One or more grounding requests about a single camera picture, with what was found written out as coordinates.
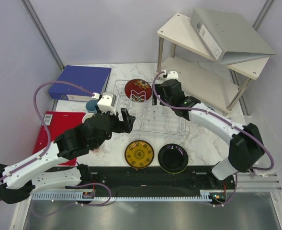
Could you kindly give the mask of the light blue cup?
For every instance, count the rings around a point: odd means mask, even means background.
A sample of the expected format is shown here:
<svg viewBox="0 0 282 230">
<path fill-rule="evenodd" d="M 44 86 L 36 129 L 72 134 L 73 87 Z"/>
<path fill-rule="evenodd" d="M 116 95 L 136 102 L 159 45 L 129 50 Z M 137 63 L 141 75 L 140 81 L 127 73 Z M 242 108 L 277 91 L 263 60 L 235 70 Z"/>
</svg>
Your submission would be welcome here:
<svg viewBox="0 0 282 230">
<path fill-rule="evenodd" d="M 97 103 L 98 103 L 97 100 L 90 100 L 86 103 L 85 107 L 88 113 L 93 113 L 93 114 L 97 113 L 97 109 L 96 109 Z"/>
</svg>

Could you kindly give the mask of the yellow patterned black plate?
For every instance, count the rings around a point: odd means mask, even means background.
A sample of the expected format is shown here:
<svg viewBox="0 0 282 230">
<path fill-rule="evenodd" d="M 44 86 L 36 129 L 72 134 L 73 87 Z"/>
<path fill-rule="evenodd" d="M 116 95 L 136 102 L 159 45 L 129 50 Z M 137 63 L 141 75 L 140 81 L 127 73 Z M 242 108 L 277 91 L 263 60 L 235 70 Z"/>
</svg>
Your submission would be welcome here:
<svg viewBox="0 0 282 230">
<path fill-rule="evenodd" d="M 155 156 L 153 147 L 144 140 L 135 140 L 128 144 L 124 151 L 127 164 L 136 169 L 148 167 Z"/>
</svg>

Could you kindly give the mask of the plain black plate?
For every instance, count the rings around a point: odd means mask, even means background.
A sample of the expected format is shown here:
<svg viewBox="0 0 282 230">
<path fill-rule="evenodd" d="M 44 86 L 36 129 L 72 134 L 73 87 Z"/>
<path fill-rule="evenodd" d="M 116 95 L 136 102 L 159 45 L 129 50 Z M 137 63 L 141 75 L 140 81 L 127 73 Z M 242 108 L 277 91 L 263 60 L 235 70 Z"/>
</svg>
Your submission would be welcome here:
<svg viewBox="0 0 282 230">
<path fill-rule="evenodd" d="M 167 170 L 186 169 L 188 161 L 187 151 L 178 144 L 166 144 L 158 152 L 158 162 L 161 168 Z"/>
</svg>

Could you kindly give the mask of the pink coffee mug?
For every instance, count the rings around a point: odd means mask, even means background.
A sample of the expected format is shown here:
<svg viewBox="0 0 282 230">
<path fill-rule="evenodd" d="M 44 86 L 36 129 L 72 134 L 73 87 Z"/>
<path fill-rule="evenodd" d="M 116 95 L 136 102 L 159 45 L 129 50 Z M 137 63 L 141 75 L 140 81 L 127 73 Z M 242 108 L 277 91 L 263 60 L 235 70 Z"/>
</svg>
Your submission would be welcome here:
<svg viewBox="0 0 282 230">
<path fill-rule="evenodd" d="M 100 153 L 100 149 L 94 149 L 94 150 L 92 150 L 92 152 L 94 152 L 95 154 L 98 154 L 98 153 Z"/>
</svg>

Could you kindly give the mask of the light blue mug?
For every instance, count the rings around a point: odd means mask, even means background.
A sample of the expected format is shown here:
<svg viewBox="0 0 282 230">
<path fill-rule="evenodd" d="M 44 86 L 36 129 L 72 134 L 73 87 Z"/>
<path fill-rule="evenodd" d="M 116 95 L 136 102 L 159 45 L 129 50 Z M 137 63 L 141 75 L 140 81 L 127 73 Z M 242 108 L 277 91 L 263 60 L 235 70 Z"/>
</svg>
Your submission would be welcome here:
<svg viewBox="0 0 282 230">
<path fill-rule="evenodd" d="M 94 115 L 93 113 L 85 114 L 82 118 L 82 123 L 84 123 L 86 121 L 86 119 L 91 118 L 93 115 Z"/>
</svg>

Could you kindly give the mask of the lime green plate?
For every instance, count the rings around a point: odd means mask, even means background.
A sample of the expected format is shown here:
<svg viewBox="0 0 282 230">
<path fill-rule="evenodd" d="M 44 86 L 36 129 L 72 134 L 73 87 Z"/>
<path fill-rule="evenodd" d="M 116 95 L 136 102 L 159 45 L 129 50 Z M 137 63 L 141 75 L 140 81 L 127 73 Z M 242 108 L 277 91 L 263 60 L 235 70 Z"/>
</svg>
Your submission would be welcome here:
<svg viewBox="0 0 282 230">
<path fill-rule="evenodd" d="M 185 168 L 182 169 L 182 170 L 167 170 L 167 169 L 162 168 L 162 170 L 164 170 L 165 172 L 170 173 L 170 174 L 179 174 L 179 173 L 182 173 L 183 171 L 185 171 Z"/>
</svg>

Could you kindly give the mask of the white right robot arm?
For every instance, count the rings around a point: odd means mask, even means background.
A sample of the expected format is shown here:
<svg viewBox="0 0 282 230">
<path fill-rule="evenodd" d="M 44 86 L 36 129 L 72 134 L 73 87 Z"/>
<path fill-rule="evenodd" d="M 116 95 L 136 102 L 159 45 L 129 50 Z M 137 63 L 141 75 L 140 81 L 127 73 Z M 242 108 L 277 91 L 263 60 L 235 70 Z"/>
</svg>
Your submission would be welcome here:
<svg viewBox="0 0 282 230">
<path fill-rule="evenodd" d="M 205 127 L 229 145 L 228 157 L 216 164 L 207 176 L 211 188 L 219 188 L 230 175 L 247 172 L 264 155 L 264 145 L 256 125 L 242 125 L 221 117 L 199 99 L 186 96 L 178 80 L 154 83 L 152 89 L 153 104 L 159 102 L 168 106 L 177 116 Z"/>
</svg>

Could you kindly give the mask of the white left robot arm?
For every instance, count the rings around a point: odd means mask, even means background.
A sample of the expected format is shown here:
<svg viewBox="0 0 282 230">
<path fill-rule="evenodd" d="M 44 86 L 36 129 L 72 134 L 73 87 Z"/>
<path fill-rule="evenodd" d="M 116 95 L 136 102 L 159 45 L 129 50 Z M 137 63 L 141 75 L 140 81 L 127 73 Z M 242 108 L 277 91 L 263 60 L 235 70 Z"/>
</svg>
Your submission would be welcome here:
<svg viewBox="0 0 282 230">
<path fill-rule="evenodd" d="M 93 177 L 85 164 L 64 171 L 50 169 L 98 149 L 113 133 L 131 133 L 134 122 L 135 116 L 125 108 L 115 114 L 98 112 L 27 159 L 11 166 L 0 164 L 0 200 L 15 204 L 50 188 L 89 188 Z"/>
</svg>

